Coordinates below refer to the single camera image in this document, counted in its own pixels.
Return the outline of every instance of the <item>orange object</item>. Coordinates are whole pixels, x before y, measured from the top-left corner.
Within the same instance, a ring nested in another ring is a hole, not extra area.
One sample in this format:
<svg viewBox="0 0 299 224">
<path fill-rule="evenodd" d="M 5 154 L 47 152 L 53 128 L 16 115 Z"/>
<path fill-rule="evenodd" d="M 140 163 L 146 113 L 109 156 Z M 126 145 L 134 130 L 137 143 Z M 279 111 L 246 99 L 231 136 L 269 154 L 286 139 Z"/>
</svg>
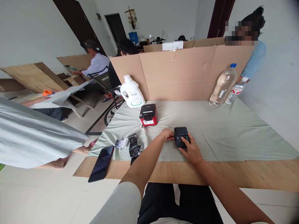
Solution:
<svg viewBox="0 0 299 224">
<path fill-rule="evenodd" d="M 44 90 L 44 92 L 42 93 L 43 96 L 48 96 L 48 95 L 52 95 L 54 92 L 51 90 Z"/>
</svg>

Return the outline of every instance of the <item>wooden door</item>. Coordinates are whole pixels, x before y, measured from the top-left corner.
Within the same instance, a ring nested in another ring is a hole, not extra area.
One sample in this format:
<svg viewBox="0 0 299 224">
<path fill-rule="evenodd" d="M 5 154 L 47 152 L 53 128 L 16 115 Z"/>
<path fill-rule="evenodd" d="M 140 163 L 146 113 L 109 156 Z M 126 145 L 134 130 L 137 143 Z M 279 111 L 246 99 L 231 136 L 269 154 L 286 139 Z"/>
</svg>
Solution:
<svg viewBox="0 0 299 224">
<path fill-rule="evenodd" d="M 216 0 L 207 38 L 223 37 L 235 0 Z"/>
<path fill-rule="evenodd" d="M 105 18 L 115 40 L 115 43 L 118 44 L 120 40 L 127 38 L 119 13 L 105 15 Z"/>
<path fill-rule="evenodd" d="M 75 0 L 53 0 L 53 2 L 74 32 L 79 42 L 84 43 L 86 40 L 95 41 L 100 47 L 100 53 L 106 56 L 106 53 L 94 33 L 80 3 Z"/>
</svg>

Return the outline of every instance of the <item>tiled floor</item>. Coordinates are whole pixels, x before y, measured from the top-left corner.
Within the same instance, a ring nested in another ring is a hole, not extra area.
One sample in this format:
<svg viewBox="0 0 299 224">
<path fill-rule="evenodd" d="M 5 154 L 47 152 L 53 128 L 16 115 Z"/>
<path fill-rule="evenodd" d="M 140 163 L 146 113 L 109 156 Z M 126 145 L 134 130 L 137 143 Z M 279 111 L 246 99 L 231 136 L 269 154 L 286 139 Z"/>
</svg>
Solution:
<svg viewBox="0 0 299 224">
<path fill-rule="evenodd" d="M 66 123 L 82 132 L 93 124 L 105 109 L 98 102 L 95 109 L 78 106 L 85 117 L 70 114 Z M 84 156 L 73 153 L 61 171 L 21 169 L 5 166 L 0 172 L 1 224 L 88 224 L 108 199 L 119 180 L 88 183 L 87 178 L 73 177 Z M 175 196 L 180 191 L 174 185 Z M 299 194 L 293 192 L 242 189 L 276 224 L 299 223 Z M 234 223 L 214 195 L 224 223 Z"/>
</svg>

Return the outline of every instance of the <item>white shirt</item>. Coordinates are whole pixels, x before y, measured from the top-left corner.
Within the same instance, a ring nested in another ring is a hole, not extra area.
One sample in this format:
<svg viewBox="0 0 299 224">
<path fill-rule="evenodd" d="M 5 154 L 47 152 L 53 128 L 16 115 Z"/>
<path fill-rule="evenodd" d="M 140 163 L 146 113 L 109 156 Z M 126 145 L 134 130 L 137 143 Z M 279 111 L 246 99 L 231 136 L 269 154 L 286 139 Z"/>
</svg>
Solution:
<svg viewBox="0 0 299 224">
<path fill-rule="evenodd" d="M 93 59 L 91 59 L 91 63 L 90 63 L 90 66 L 88 67 L 88 69 L 83 70 L 82 73 L 87 76 L 87 74 L 99 72 L 99 71 L 103 70 L 106 66 L 108 66 L 109 63 L 110 63 L 109 58 L 107 58 L 106 56 L 104 56 L 100 53 L 97 53 L 96 56 Z M 101 75 L 107 71 L 108 71 L 108 69 L 105 69 L 104 71 L 99 73 L 99 75 Z"/>
<path fill-rule="evenodd" d="M 138 187 L 131 182 L 119 184 L 90 224 L 135 224 L 141 207 Z M 151 224 L 191 224 L 174 218 L 159 218 Z"/>
</svg>

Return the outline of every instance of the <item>blue water container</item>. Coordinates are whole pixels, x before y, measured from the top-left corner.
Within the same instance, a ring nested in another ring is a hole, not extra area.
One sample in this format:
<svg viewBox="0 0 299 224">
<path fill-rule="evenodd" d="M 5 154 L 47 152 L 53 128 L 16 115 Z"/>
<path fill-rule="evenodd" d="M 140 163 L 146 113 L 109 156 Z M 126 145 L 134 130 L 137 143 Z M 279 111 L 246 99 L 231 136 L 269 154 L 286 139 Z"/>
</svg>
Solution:
<svg viewBox="0 0 299 224">
<path fill-rule="evenodd" d="M 132 42 L 135 42 L 135 44 L 138 43 L 137 32 L 130 32 L 129 37 Z"/>
</svg>

